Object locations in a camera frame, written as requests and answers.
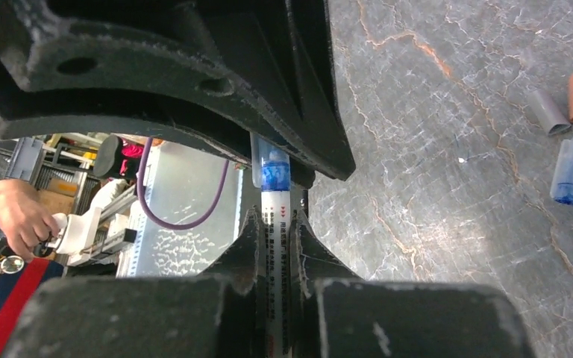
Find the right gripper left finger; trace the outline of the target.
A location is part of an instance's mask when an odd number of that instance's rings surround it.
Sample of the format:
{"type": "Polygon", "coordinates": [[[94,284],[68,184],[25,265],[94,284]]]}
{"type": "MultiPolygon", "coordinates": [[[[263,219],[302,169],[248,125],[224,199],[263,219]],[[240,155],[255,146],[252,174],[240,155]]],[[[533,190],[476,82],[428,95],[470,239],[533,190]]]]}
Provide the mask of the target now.
{"type": "Polygon", "coordinates": [[[69,277],[26,304],[4,357],[260,357],[260,211],[187,277],[69,277]]]}

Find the blue pen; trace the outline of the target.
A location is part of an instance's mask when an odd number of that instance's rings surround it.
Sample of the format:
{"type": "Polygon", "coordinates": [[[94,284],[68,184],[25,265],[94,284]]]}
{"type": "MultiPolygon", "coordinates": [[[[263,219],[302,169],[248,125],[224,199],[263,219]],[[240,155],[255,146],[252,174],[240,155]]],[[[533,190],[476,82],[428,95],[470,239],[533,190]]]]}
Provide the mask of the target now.
{"type": "Polygon", "coordinates": [[[260,189],[266,226],[266,356],[291,357],[289,339],[290,164],[279,148],[261,143],[260,189]]]}

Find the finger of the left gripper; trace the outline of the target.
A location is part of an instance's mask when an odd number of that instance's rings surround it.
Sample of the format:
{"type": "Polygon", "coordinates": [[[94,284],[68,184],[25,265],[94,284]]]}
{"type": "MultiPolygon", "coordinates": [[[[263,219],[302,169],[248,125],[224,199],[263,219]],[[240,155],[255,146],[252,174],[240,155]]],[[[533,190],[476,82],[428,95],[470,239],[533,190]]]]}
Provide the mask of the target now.
{"type": "Polygon", "coordinates": [[[346,180],[326,1],[0,1],[0,139],[150,136],[346,180]]]}

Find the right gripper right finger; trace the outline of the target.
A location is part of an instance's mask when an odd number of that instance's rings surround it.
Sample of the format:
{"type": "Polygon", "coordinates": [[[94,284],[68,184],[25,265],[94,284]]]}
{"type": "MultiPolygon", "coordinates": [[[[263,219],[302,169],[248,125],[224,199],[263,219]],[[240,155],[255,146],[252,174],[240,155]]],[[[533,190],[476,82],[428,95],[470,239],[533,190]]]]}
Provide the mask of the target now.
{"type": "Polygon", "coordinates": [[[500,290],[476,283],[365,280],[292,217],[296,357],[532,357],[522,317],[500,290]]]}

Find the operator hand in background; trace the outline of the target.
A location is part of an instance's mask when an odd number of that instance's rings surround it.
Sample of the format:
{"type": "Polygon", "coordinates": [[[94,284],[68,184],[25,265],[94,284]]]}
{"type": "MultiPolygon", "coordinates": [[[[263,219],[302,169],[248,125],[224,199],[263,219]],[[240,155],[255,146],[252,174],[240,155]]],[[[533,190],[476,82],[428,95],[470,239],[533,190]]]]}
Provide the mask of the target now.
{"type": "Polygon", "coordinates": [[[13,252],[29,262],[33,250],[59,234],[61,227],[40,203],[38,192],[19,179],[0,180],[0,229],[13,252]]]}

